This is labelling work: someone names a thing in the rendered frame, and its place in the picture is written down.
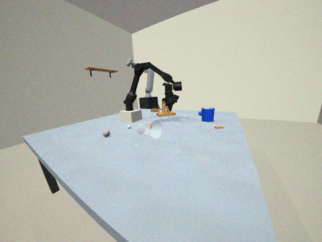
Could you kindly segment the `blue cup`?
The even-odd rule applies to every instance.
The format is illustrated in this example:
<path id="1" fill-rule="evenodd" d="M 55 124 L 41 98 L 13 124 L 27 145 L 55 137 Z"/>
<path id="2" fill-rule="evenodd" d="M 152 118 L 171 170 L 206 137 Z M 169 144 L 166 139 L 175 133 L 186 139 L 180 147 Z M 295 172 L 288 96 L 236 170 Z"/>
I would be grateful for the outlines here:
<path id="1" fill-rule="evenodd" d="M 202 108 L 202 122 L 213 123 L 214 120 L 214 108 L 204 107 Z"/>

